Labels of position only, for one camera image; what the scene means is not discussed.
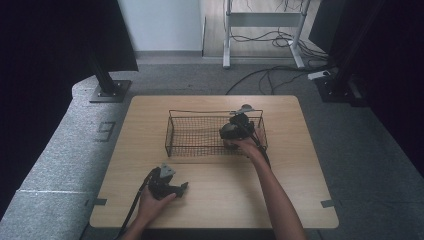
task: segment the metal stand base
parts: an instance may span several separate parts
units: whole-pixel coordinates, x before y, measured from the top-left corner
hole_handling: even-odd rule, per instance
[[[115,84],[115,91],[112,94],[103,92],[100,85],[98,85],[91,96],[90,103],[121,103],[131,86],[131,81],[113,80],[113,83]]]
[[[334,92],[336,80],[333,76],[317,78],[314,82],[323,102],[349,103],[352,107],[368,106],[352,79],[346,89],[341,92]]]

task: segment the forearm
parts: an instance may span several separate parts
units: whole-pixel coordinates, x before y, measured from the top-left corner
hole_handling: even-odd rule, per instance
[[[286,192],[259,151],[248,153],[262,187],[268,215],[277,239],[306,239],[300,219]]]
[[[120,239],[121,240],[139,240],[146,226],[147,226],[147,223],[143,222],[142,220],[135,219],[134,222],[131,223],[130,227],[127,229],[125,234]]]

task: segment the black pole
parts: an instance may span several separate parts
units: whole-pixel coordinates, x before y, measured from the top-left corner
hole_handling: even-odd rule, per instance
[[[116,93],[117,89],[115,83],[113,82],[109,73],[104,70],[103,66],[97,59],[96,53],[89,43],[86,43],[86,53],[88,55],[88,64],[93,73],[96,75],[102,91],[106,94]]]
[[[350,65],[353,64],[353,60],[356,57],[358,50],[365,39],[365,36],[367,35],[372,24],[374,23],[375,19],[380,13],[384,3],[385,3],[385,0],[377,1],[377,3],[374,6],[374,9],[371,11],[370,15],[368,16],[364,26],[361,28],[358,35],[355,36],[356,39],[353,41],[352,46],[349,48],[346,54],[346,57],[343,59],[341,63],[339,72],[337,73],[334,79],[334,85],[332,85],[332,88],[330,90],[332,94],[341,96],[347,92],[347,89],[349,88],[348,82],[352,75],[352,66]]]

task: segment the wire basket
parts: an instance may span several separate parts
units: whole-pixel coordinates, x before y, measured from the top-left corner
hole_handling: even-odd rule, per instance
[[[262,110],[245,113],[255,128],[262,129],[261,144],[266,149],[267,141]],[[229,149],[219,135],[219,129],[229,122],[230,111],[194,112],[170,110],[165,148],[168,157],[240,155],[240,149]]]

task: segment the hand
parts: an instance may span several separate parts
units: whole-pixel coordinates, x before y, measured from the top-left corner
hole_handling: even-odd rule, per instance
[[[156,200],[150,192],[149,187],[146,186],[140,196],[137,217],[131,223],[131,226],[122,236],[121,240],[140,239],[144,228],[159,216],[162,209],[176,196],[175,193],[172,193],[162,200]]]
[[[146,186],[140,196],[138,214],[135,221],[144,226],[149,224],[159,216],[162,209],[165,208],[165,206],[168,205],[176,196],[177,195],[175,193],[172,193],[161,200],[157,200],[153,197],[149,187]]]
[[[256,128],[255,133],[253,135],[263,145],[263,142],[265,141],[264,130],[261,128]],[[249,158],[253,157],[252,154],[260,153],[258,147],[256,146],[256,143],[250,137],[243,139],[225,140],[225,144],[239,146]]]

